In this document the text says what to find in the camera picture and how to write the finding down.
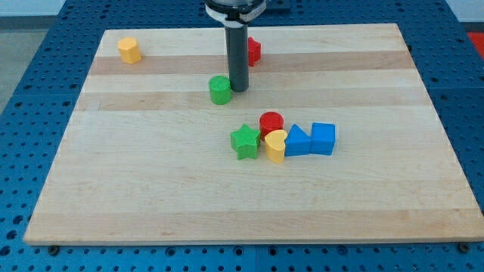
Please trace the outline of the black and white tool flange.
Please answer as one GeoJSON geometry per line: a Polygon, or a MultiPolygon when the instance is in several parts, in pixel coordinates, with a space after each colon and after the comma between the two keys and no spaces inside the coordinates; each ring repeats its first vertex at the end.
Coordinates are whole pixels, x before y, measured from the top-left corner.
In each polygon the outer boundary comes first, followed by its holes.
{"type": "Polygon", "coordinates": [[[240,28],[260,16],[266,0],[205,0],[206,13],[228,28],[240,28]]]}

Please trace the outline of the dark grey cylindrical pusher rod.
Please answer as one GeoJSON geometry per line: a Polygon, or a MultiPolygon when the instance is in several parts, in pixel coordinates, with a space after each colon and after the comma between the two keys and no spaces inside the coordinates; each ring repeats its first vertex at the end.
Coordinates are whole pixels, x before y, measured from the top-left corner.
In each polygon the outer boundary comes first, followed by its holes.
{"type": "Polygon", "coordinates": [[[226,27],[225,41],[231,89],[244,92],[249,87],[247,25],[239,28],[226,27]]]}

